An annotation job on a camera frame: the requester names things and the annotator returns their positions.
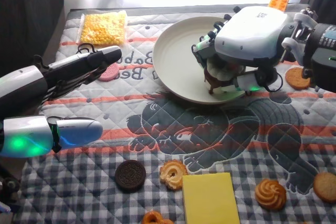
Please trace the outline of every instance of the white plate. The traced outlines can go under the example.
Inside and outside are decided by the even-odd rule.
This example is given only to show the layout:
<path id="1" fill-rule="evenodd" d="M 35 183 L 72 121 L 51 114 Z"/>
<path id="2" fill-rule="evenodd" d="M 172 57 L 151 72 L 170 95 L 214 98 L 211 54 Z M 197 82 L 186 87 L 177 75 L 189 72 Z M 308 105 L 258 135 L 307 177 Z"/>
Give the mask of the white plate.
<path id="1" fill-rule="evenodd" d="M 205 36 L 216 17 L 195 17 L 180 21 L 164 31 L 153 50 L 154 69 L 163 84 L 179 97 L 202 104 L 219 104 L 239 98 L 244 91 L 209 94 L 204 84 L 202 67 L 197 63 L 191 46 Z"/>

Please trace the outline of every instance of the pink round object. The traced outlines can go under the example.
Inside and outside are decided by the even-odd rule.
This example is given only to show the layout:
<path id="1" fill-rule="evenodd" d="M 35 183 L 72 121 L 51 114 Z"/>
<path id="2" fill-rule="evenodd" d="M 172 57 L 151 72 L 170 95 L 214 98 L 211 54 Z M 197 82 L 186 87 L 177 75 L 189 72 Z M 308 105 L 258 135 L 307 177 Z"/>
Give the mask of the pink round object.
<path id="1" fill-rule="evenodd" d="M 110 65 L 104 73 L 98 78 L 100 81 L 111 81 L 113 80 L 119 73 L 119 65 L 117 63 L 113 63 Z"/>

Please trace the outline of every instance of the clear plastic packaging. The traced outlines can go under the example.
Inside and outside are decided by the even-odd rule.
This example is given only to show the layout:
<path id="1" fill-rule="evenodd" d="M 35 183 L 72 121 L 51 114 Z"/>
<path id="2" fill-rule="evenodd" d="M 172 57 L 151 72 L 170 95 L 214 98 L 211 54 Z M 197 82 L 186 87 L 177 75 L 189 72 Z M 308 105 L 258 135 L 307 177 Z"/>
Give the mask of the clear plastic packaging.
<path id="1" fill-rule="evenodd" d="M 76 43 L 121 45 L 125 42 L 126 11 L 103 14 L 82 14 Z"/>

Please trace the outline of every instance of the object held by robotic hand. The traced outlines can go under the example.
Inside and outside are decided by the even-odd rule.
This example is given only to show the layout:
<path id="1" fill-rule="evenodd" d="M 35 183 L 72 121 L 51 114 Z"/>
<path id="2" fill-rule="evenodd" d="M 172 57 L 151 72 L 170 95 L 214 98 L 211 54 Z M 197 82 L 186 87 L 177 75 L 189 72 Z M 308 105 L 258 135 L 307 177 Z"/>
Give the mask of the object held by robotic hand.
<path id="1" fill-rule="evenodd" d="M 336 26 L 318 24 L 309 8 L 292 20 L 280 10 L 251 6 L 234 9 L 214 30 L 192 46 L 192 52 L 204 69 L 210 93 L 265 88 L 275 92 L 282 77 L 274 68 L 280 61 L 295 61 L 303 68 L 303 78 L 312 84 L 336 92 Z M 269 86 L 281 80 L 277 90 Z"/>
<path id="2" fill-rule="evenodd" d="M 0 78 L 0 156 L 33 157 L 97 140 L 102 125 L 90 118 L 63 119 L 33 114 L 44 102 L 57 99 L 98 79 L 121 58 L 118 46 L 97 51 L 78 47 L 77 54 L 44 66 L 29 66 Z"/>

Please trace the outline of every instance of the quilted mat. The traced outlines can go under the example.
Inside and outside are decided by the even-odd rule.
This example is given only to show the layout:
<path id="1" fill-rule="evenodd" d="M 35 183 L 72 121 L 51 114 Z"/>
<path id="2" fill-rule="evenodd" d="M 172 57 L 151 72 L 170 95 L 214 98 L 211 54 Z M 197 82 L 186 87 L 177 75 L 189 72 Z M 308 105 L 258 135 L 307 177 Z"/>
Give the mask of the quilted mat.
<path id="1" fill-rule="evenodd" d="M 141 223 L 147 211 L 156 210 L 184 224 L 182 191 L 167 190 L 159 181 L 159 168 L 171 159 L 180 159 L 190 174 L 230 172 L 242 224 L 336 223 L 336 206 L 312 189 L 317 173 L 336 173 L 336 94 L 295 91 L 284 82 L 279 92 L 255 92 L 222 106 L 182 101 L 164 89 L 153 69 L 155 41 L 177 21 L 223 17 L 224 11 L 127 12 L 117 78 L 82 86 L 40 111 L 94 118 L 103 125 L 102 137 L 82 148 L 30 158 L 14 223 Z M 57 60 L 76 53 L 79 18 L 69 15 Z M 284 62 L 277 70 L 284 75 L 292 67 Z M 116 167 L 128 159 L 143 163 L 147 174 L 132 194 L 122 193 L 114 181 Z M 258 205 L 254 191 L 263 178 L 285 187 L 283 210 Z"/>

